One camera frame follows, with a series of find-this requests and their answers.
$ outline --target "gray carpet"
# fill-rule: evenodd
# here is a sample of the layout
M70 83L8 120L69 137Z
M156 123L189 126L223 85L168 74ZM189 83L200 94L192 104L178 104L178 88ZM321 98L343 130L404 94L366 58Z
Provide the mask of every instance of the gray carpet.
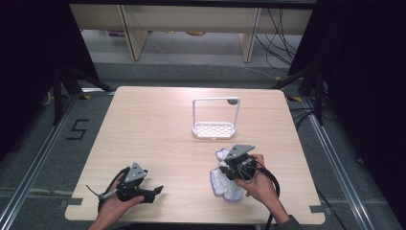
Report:
M101 81L113 87L121 85L159 85L185 87L228 87L228 88L268 88L276 83L275 77L286 78L286 73L271 68L252 68L215 65L137 65L137 64L98 64L97 71ZM298 96L297 89L301 81L289 84L283 90L286 97ZM83 87L93 87L81 82ZM78 100L57 137L51 154L45 162L33 188L45 191L64 191L72 193L84 167L88 153L92 148L104 115L112 96L92 96L89 100ZM302 108L303 103L288 102L289 107ZM292 111L292 118L303 111ZM347 139L339 121L335 121L333 111L325 109L325 129L340 159L345 166L356 191L365 202L372 221L377 229L401 229L395 216L379 193L366 168L354 161L356 152ZM53 105L47 105L40 111L27 127L19 141L20 148L10 152L0 163L0 207L4 208L11 196L10 189L18 186L27 167L39 151L53 121ZM67 140L78 137L79 133L71 131L77 119L87 119L80 123L86 132L81 140ZM327 198L337 216L347 229L359 229L355 217L341 191L340 185L327 160L326 154L310 123L304 119L298 128L304 153L316 187ZM90 221L69 221L64 217L61 205L69 195L47 195L46 192L30 193L24 202L11 229L86 229ZM327 208L326 222L322 225L306 225L304 229L343 229L337 218ZM166 229L160 225L140 225L139 229ZM192 229L189 225L172 225L176 229ZM224 229L224 226L203 226L206 229ZM252 226L239 226L238 229L253 229Z

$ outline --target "white cloth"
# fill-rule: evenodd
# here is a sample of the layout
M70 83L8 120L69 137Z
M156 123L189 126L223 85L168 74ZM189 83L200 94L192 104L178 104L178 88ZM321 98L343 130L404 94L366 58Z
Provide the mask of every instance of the white cloth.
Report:
M227 166L224 162L226 155L229 153L227 149L221 149L215 153L218 160L220 160L219 166ZM220 168L217 167L210 171L210 182L212 183L212 189L216 196L223 196L226 201L238 202L241 200L244 189L239 187L234 180L230 180Z

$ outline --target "wrist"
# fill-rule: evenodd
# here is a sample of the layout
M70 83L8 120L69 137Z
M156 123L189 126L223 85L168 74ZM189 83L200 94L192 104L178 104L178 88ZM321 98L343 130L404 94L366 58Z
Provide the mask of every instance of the wrist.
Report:
M277 224L283 224L289 220L289 215L287 214L280 200L267 199L263 202L263 204L272 214Z
M103 223L102 219L96 218L96 220L90 225L88 230L105 230L107 226Z

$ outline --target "metal bar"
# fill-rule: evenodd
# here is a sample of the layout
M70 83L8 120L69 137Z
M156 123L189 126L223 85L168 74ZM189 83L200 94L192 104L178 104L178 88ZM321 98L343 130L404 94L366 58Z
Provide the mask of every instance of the metal bar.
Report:
M81 88L81 95L90 96L114 96L116 91L104 91L100 88Z
M39 150L38 154L36 155L33 163L27 170L24 178L18 185L17 189L15 190L14 194L12 195L9 203L7 204L6 208L2 211L0 217L0 226L2 230L10 229L12 222L14 221L15 217L18 214L21 206L27 194L29 193L31 187L34 184L42 166L44 165L54 143L56 141L57 136L60 133L60 130L63 128L63 125L66 121L66 118L69 114L69 111L72 109L74 103L78 100L79 96L71 96L65 107L65 112L63 113L62 117L60 118L59 122L51 128L50 133L48 134L45 142L43 143L41 149Z
M307 108L312 107L311 101L309 98L304 98L304 105ZM334 149L334 146L331 144L328 135L324 126L320 126L317 122L317 118L314 115L309 115L310 122L313 124L313 127L319 137L320 142L322 143L323 149L327 155L328 161L331 164L331 167L334 170L335 175L337 176L338 182L344 192L344 195L349 202L350 208L354 213L354 216L358 222L360 229L372 230L375 229L373 226L372 220L365 208L360 196L355 191L349 176L347 175L346 170L344 169L343 164L340 161L340 158L337 155L337 152Z

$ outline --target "black tape marking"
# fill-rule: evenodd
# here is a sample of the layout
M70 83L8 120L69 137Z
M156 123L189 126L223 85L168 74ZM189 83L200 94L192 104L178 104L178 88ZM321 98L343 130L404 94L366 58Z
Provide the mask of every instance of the black tape marking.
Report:
M77 141L77 140L83 139L84 133L86 132L87 129L84 129L84 128L76 128L76 126L78 125L79 122L88 122L88 121L89 121L89 119L76 119L75 124L74 124L74 126L72 127L71 131L79 131L79 132L81 132L81 135L80 135L80 137L68 137L68 138L66 138L66 140L69 140L69 141L72 141L72 140Z

